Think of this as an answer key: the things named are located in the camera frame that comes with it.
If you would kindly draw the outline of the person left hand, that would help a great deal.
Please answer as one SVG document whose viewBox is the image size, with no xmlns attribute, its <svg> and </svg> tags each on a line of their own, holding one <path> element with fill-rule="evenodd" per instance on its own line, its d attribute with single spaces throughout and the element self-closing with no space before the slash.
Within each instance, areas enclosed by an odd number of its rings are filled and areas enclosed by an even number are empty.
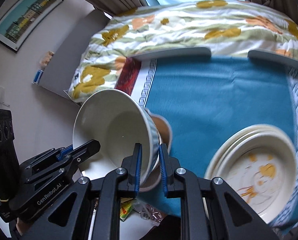
<svg viewBox="0 0 298 240">
<path fill-rule="evenodd" d="M 20 218 L 17 218 L 16 228 L 21 236 L 24 235 L 24 233 L 26 233 L 31 226 L 31 224 L 24 223 Z"/>
</svg>

